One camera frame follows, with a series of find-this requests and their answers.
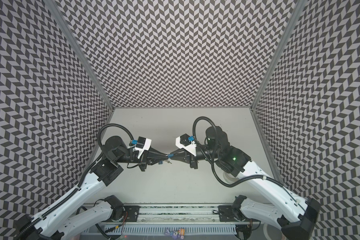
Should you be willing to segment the blue padlock with keys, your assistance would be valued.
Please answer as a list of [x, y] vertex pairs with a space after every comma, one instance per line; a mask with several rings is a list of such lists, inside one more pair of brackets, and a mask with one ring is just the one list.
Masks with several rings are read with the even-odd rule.
[[159, 161], [159, 165], [163, 165], [165, 163], [172, 164], [169, 160]]

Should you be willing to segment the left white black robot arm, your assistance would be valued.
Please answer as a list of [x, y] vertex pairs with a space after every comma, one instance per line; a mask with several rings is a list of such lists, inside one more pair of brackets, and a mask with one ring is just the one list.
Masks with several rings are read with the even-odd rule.
[[145, 170], [148, 165], [172, 157], [152, 149], [150, 139], [140, 137], [135, 140], [132, 133], [119, 124], [107, 124], [100, 128], [97, 141], [101, 154], [84, 170], [78, 184], [34, 216], [25, 215], [17, 220], [16, 240], [68, 240], [109, 219], [123, 207], [115, 196], [105, 198], [93, 210], [85, 210], [75, 217], [71, 215], [123, 172], [122, 163]]

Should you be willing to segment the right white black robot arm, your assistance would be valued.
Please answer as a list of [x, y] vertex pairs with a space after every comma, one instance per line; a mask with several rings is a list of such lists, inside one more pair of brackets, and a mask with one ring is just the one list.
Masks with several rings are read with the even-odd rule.
[[192, 135], [176, 138], [178, 149], [168, 155], [198, 168], [206, 160], [217, 181], [227, 188], [248, 183], [269, 203], [262, 204], [246, 196], [236, 197], [231, 206], [238, 221], [258, 220], [279, 229], [288, 240], [309, 240], [318, 221], [321, 204], [288, 190], [263, 171], [252, 158], [229, 143], [228, 135], [207, 117], [198, 117]]

